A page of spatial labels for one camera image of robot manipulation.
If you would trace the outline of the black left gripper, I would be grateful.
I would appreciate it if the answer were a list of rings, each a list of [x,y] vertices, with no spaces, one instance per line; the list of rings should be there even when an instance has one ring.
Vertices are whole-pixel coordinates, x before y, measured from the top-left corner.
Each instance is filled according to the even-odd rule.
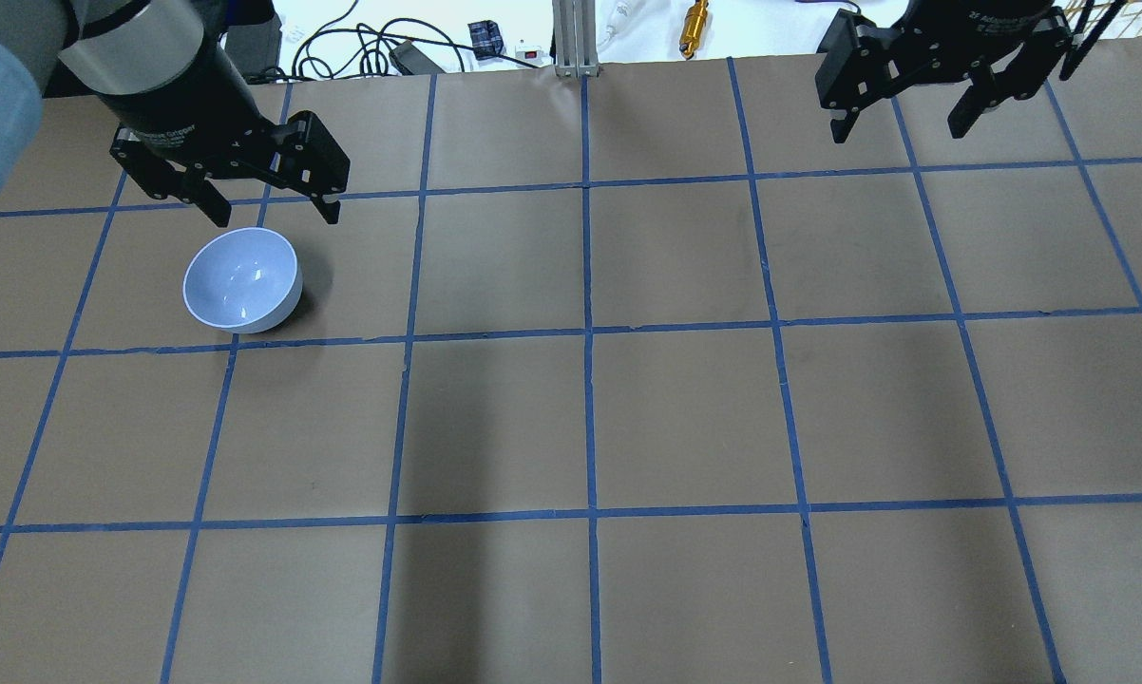
[[[340,220],[351,160],[312,111],[275,123],[212,40],[170,82],[136,94],[99,92],[121,124],[110,153],[140,190],[198,207],[228,228],[232,206],[212,182],[270,183],[311,199],[329,225]]]

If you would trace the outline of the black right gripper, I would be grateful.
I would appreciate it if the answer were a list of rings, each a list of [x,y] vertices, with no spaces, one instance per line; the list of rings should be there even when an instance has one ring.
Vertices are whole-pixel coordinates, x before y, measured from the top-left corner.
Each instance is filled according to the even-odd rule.
[[[841,9],[818,47],[817,96],[833,143],[844,144],[878,100],[912,86],[967,83],[947,116],[960,140],[987,111],[1039,92],[1073,37],[1052,1],[910,1],[888,27]]]

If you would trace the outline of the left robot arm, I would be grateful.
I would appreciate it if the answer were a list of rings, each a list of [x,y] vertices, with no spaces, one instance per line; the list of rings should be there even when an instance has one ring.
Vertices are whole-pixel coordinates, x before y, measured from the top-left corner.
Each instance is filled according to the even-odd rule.
[[[198,207],[219,228],[218,182],[267,183],[339,222],[351,161],[317,114],[273,123],[188,1],[0,1],[0,194],[63,66],[114,114],[110,156],[148,196]]]

